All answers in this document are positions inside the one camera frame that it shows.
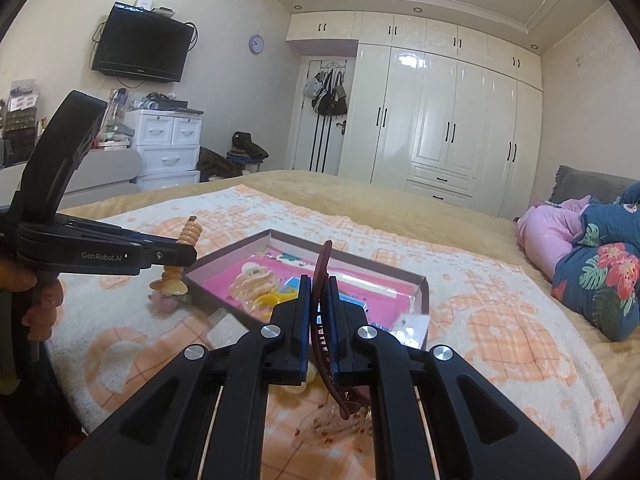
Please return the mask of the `left hand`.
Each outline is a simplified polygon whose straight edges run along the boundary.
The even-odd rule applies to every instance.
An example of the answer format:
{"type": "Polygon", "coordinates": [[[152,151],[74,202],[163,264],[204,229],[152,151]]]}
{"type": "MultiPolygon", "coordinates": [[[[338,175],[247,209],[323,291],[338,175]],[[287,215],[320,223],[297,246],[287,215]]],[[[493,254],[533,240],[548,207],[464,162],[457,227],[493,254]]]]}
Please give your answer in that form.
{"type": "Polygon", "coordinates": [[[63,287],[59,280],[50,284],[38,284],[36,274],[8,259],[1,259],[1,288],[9,292],[34,290],[32,305],[22,318],[29,328],[30,341],[45,342],[51,335],[58,317],[58,308],[64,300],[63,287]]]}

